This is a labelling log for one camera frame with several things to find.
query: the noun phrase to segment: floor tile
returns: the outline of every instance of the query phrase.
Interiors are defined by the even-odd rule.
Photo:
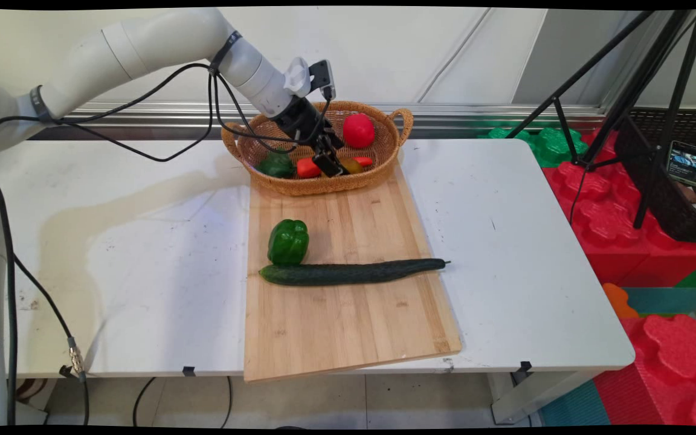
[[[89,378],[88,396],[91,416],[88,424],[132,426],[133,406],[149,378]],[[138,405],[139,426],[151,426],[165,380],[158,378],[147,388]],[[75,379],[59,379],[47,403],[47,424],[82,424],[82,385]]]
[[[364,375],[315,375],[253,385],[233,378],[227,427],[365,429]]]
[[[234,387],[238,380],[233,378]],[[229,398],[226,376],[166,378],[152,426],[218,428]]]
[[[491,402],[484,374],[367,375],[369,429],[496,427]]]

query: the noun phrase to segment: wooden cutting board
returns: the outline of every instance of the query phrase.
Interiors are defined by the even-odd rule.
[[[252,182],[246,283],[246,382],[337,372],[452,355],[461,350],[439,272],[390,283],[270,284],[268,238],[283,219],[308,226],[304,263],[370,263],[431,257],[397,165],[382,184],[326,195],[284,196]]]

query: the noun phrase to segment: black mesh basket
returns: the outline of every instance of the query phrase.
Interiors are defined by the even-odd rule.
[[[617,156],[646,151],[659,145],[665,127],[666,109],[633,108],[622,119],[614,146]],[[673,126],[671,140],[696,146],[696,109],[679,110]],[[627,173],[643,193],[649,176],[651,160],[648,156],[628,159],[624,162]],[[662,162],[660,175],[651,191],[649,209],[657,218],[663,231],[681,242],[696,242],[696,208],[685,198],[676,182],[669,178]]]

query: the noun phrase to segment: smartphone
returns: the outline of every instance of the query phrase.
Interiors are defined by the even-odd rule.
[[[677,140],[671,142],[668,175],[683,184],[696,185],[696,146]]]

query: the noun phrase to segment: red tomato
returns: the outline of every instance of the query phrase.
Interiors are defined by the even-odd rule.
[[[320,174],[320,168],[318,168],[309,157],[297,160],[297,175],[300,178],[313,178]]]
[[[343,139],[351,148],[367,148],[375,140],[375,127],[370,117],[355,113],[343,122]]]

